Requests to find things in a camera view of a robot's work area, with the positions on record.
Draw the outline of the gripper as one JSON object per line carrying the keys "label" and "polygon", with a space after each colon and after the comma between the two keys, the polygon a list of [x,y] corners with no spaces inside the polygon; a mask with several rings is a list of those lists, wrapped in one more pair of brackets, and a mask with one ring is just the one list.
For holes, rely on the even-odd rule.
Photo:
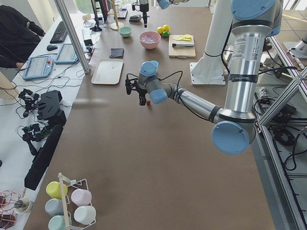
{"label": "gripper", "polygon": [[137,83],[137,92],[140,94],[139,95],[139,100],[140,100],[140,103],[139,105],[146,105],[146,94],[148,93],[148,91],[146,90],[146,88],[144,87],[144,85],[140,84],[139,82]]}
{"label": "gripper", "polygon": [[147,12],[149,11],[149,4],[140,4],[140,12],[143,13],[144,27],[147,28]]}

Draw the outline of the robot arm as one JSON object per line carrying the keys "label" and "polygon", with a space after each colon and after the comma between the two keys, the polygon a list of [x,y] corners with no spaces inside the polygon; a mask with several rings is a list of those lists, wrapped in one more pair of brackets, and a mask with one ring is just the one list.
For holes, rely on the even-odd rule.
{"label": "robot arm", "polygon": [[[189,0],[157,0],[158,5],[161,9],[166,9],[171,4],[179,4],[181,2],[188,2]],[[139,8],[142,12],[144,27],[147,28],[147,12],[149,11],[149,1],[148,0],[139,0]]]}
{"label": "robot arm", "polygon": [[227,154],[244,152],[253,141],[252,100],[258,81],[264,41],[280,32],[281,0],[232,0],[228,12],[232,16],[227,31],[234,37],[234,51],[228,75],[224,107],[215,105],[178,84],[163,83],[158,78],[158,62],[143,62],[138,78],[126,83],[127,93],[139,93],[140,105],[146,95],[160,104],[168,98],[184,105],[197,116],[214,123],[212,139],[215,146]]}

